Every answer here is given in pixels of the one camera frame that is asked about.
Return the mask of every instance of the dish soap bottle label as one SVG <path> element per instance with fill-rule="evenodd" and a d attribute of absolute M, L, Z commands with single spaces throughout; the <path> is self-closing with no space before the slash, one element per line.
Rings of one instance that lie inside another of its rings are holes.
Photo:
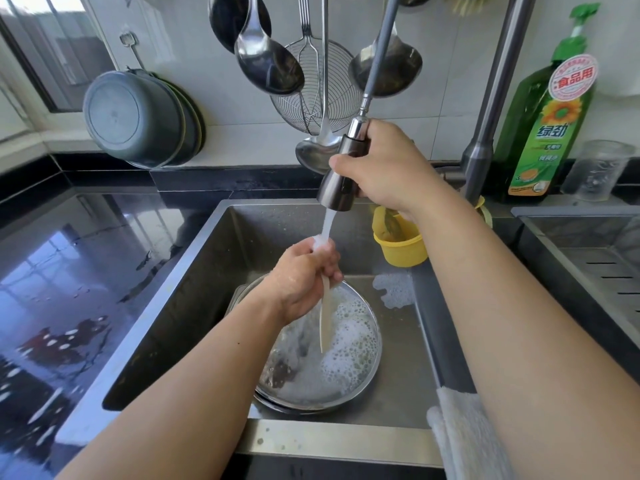
<path fill-rule="evenodd" d="M 588 54 L 567 59 L 554 71 L 511 179 L 509 195 L 540 196 L 548 191 L 580 119 L 582 96 L 597 74 L 597 62 Z"/>

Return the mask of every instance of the window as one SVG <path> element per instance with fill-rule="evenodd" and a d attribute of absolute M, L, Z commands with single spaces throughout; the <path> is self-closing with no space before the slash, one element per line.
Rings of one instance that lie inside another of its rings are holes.
<path fill-rule="evenodd" d="M 111 57 L 80 0 L 0 0 L 0 34 L 51 112 L 82 111 Z"/>

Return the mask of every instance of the red circular label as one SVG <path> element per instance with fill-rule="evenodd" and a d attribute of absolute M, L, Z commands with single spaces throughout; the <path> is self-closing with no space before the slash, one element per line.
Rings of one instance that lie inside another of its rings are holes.
<path fill-rule="evenodd" d="M 598 62 L 593 55 L 580 54 L 565 60 L 549 80 L 549 94 L 558 101 L 572 101 L 596 82 Z"/>

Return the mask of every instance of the sunflower logo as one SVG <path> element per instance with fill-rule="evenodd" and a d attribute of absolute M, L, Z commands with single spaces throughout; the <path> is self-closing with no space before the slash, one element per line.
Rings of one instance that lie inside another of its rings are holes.
<path fill-rule="evenodd" d="M 564 125 L 577 121 L 582 110 L 582 101 L 556 101 L 555 99 L 542 108 L 542 120 L 544 125 Z"/>

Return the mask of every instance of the hand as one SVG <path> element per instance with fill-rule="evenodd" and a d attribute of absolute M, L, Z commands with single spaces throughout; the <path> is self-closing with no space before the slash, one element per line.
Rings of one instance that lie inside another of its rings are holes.
<path fill-rule="evenodd" d="M 355 180 L 363 195 L 377 204 L 411 213 L 422 190 L 434 179 L 442 179 L 395 124 L 371 120 L 367 135 L 371 138 L 368 155 L 334 155 L 329 165 Z"/>
<path fill-rule="evenodd" d="M 308 313 L 322 298 L 324 288 L 321 273 L 332 285 L 344 276 L 338 268 L 340 253 L 330 239 L 313 251 L 314 238 L 294 244 L 284 251 L 273 271 L 255 289 L 266 299 L 276 299 L 282 307 L 284 325 Z"/>

